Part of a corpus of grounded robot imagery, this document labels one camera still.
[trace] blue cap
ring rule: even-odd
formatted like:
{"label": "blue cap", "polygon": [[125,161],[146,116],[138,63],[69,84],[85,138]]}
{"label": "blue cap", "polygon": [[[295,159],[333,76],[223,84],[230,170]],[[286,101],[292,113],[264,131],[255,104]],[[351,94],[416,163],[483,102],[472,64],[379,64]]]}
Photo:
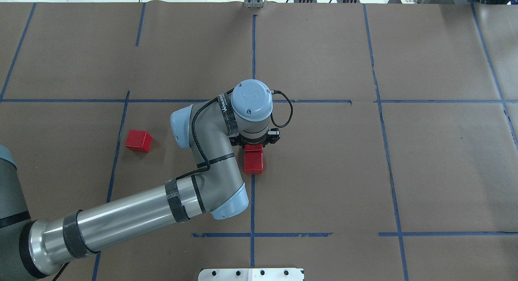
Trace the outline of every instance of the blue cap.
{"label": "blue cap", "polygon": [[220,207],[211,211],[214,219],[225,219],[243,212],[248,207],[248,194],[243,185]]}
{"label": "blue cap", "polygon": [[15,166],[16,170],[18,170],[15,160],[13,160],[13,156],[11,156],[11,152],[3,145],[0,145],[0,159],[4,159],[12,163],[13,166]]}
{"label": "blue cap", "polygon": [[274,109],[272,92],[258,80],[240,82],[232,92],[231,103],[237,115],[252,122],[265,120]]}
{"label": "blue cap", "polygon": [[176,143],[181,148],[189,148],[189,121],[193,105],[174,111],[171,114],[171,129]]}

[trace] red block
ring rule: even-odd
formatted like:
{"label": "red block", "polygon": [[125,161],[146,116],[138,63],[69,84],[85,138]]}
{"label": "red block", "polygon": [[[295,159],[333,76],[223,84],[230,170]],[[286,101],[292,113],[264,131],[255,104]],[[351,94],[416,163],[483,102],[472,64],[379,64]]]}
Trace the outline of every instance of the red block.
{"label": "red block", "polygon": [[262,174],[263,173],[263,153],[245,152],[244,153],[244,173]]}
{"label": "red block", "polygon": [[245,145],[244,152],[263,152],[263,145]]}
{"label": "red block", "polygon": [[149,133],[142,130],[130,130],[126,147],[134,152],[149,152],[153,138]]}

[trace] light blue joint cover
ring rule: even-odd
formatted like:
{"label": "light blue joint cover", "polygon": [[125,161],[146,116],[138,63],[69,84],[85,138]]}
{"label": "light blue joint cover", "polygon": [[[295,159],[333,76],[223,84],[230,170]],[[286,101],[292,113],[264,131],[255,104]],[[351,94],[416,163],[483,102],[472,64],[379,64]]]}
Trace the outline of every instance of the light blue joint cover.
{"label": "light blue joint cover", "polygon": [[15,160],[13,160],[13,156],[11,156],[11,152],[3,145],[0,145],[0,159],[4,159],[12,163],[16,170],[18,170],[18,166],[16,166]]}
{"label": "light blue joint cover", "polygon": [[176,110],[171,114],[171,129],[176,139],[176,143],[181,148],[189,148],[189,121],[191,120],[191,110],[189,107]]}
{"label": "light blue joint cover", "polygon": [[225,219],[243,212],[248,207],[248,194],[243,185],[220,207],[211,211],[214,219]]}
{"label": "light blue joint cover", "polygon": [[237,115],[252,122],[265,120],[274,109],[272,92],[259,80],[240,82],[232,92],[231,103]]}

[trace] round blue cap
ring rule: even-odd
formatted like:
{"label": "round blue cap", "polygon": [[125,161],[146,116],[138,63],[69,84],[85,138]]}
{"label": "round blue cap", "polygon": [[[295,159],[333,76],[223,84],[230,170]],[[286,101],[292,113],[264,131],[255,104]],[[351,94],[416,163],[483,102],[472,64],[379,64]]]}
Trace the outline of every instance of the round blue cap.
{"label": "round blue cap", "polygon": [[239,117],[252,122],[265,120],[274,109],[272,92],[258,80],[240,82],[232,92],[231,103]]}
{"label": "round blue cap", "polygon": [[248,207],[248,194],[243,185],[220,207],[210,213],[215,219],[229,218],[243,212]]}
{"label": "round blue cap", "polygon": [[174,111],[171,114],[171,129],[176,143],[181,148],[189,148],[189,121],[193,105]]}
{"label": "round blue cap", "polygon": [[15,160],[13,160],[13,156],[11,156],[11,152],[3,145],[0,145],[0,159],[4,159],[12,163],[13,166],[15,166],[16,170],[18,170]]}

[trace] robotic arm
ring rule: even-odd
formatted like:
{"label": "robotic arm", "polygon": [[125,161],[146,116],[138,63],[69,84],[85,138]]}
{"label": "robotic arm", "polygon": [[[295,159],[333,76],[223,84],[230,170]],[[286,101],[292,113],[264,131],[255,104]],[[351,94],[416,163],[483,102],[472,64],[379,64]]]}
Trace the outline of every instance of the robotic arm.
{"label": "robotic arm", "polygon": [[180,147],[192,149],[197,170],[54,221],[31,221],[16,164],[0,146],[0,280],[45,278],[73,259],[206,211],[215,219],[243,212],[248,196],[231,146],[280,138],[278,128],[268,129],[275,92],[263,82],[245,80],[209,102],[175,111],[174,137]]}

